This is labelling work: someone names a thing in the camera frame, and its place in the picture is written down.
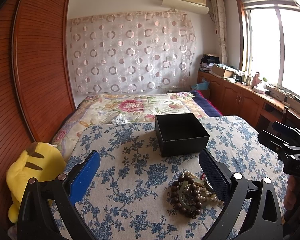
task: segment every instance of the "yellow plush toy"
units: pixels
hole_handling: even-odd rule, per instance
[[[11,191],[13,204],[8,217],[16,223],[23,193],[28,180],[35,177],[38,181],[54,180],[66,166],[60,151],[48,143],[32,143],[7,171],[7,184]]]

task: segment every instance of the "wooden desk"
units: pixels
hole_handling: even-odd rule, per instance
[[[271,122],[281,122],[285,105],[279,100],[258,94],[241,83],[231,83],[210,73],[198,71],[198,82],[202,78],[210,82],[210,101],[223,115],[238,115],[254,128],[262,121],[260,116]],[[289,112],[300,119],[300,114],[295,110],[289,109]]]

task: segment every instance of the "jewelry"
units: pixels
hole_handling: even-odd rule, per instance
[[[176,210],[197,219],[207,201],[219,201],[216,194],[211,192],[213,189],[206,177],[201,180],[192,172],[185,171],[172,183],[170,197]]]

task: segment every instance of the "cardboard box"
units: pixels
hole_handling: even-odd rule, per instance
[[[225,69],[223,69],[221,67],[218,67],[216,65],[213,65],[211,70],[212,70],[213,73],[215,73],[216,75],[218,75],[222,78],[232,77],[232,75],[233,75],[232,71],[225,70]]]
[[[156,115],[155,131],[162,157],[198,153],[210,138],[192,113]]]

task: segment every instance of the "window curtain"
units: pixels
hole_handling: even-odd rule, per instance
[[[187,14],[134,12],[69,21],[68,54],[78,93],[188,85],[196,38]]]
[[[221,63],[227,65],[228,64],[228,56],[226,50],[226,38],[227,38],[227,30],[226,30],[226,13],[225,13],[225,4],[223,0],[211,0],[214,21],[217,27],[218,41],[220,47],[220,58]]]

